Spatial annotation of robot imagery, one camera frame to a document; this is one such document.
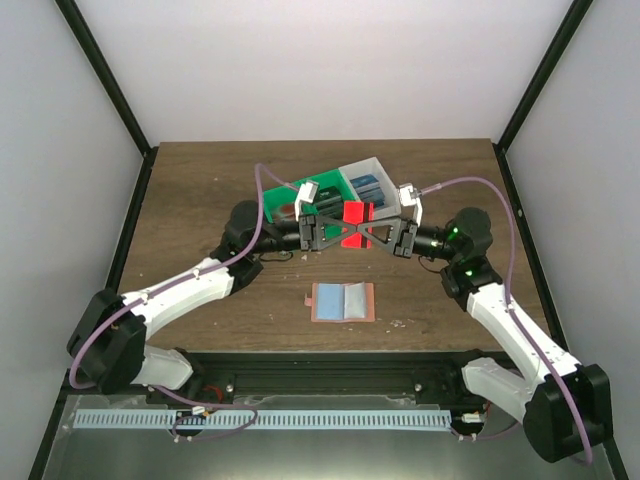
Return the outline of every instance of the white wall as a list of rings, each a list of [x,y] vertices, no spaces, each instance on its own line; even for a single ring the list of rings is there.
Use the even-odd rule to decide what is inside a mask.
[[[570,0],[78,0],[149,141],[497,140]]]
[[[572,350],[612,383],[640,478],[640,3],[594,2],[509,162]]]
[[[27,478],[140,165],[53,1],[0,4],[0,476]]]

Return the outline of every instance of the red object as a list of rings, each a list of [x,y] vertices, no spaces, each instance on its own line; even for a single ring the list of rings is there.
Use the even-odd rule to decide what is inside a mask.
[[[373,203],[345,201],[342,220],[353,225],[373,220]],[[340,245],[345,248],[371,248],[371,240],[364,238],[361,233],[354,233],[342,240]]]

